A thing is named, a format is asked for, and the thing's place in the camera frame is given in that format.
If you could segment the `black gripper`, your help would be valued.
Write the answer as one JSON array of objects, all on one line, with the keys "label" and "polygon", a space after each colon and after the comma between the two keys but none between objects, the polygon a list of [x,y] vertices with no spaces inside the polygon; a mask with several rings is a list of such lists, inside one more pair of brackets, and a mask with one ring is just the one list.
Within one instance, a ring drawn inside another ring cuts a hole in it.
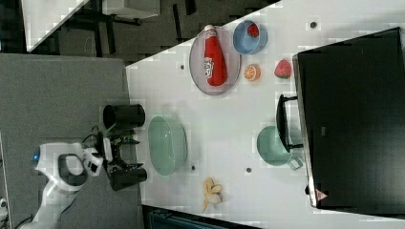
[{"label": "black gripper", "polygon": [[119,177],[124,170],[138,169],[143,165],[143,163],[124,164],[120,154],[120,147],[123,144],[137,145],[139,141],[118,135],[106,136],[102,132],[98,132],[96,135],[96,149],[103,158],[102,167],[108,177]]}]

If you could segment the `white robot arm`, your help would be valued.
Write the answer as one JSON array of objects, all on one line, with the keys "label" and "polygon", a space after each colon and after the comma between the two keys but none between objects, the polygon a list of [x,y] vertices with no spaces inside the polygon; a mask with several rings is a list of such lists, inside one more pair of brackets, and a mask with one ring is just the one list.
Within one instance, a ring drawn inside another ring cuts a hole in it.
[{"label": "white robot arm", "polygon": [[45,143],[32,159],[34,170],[47,178],[41,204],[36,214],[17,224],[15,229],[55,229],[59,219],[75,201],[90,177],[101,171],[107,173],[113,190],[119,191],[147,179],[140,163],[127,163],[120,155],[120,147],[138,142],[130,136],[94,135],[96,141],[81,143]]}]

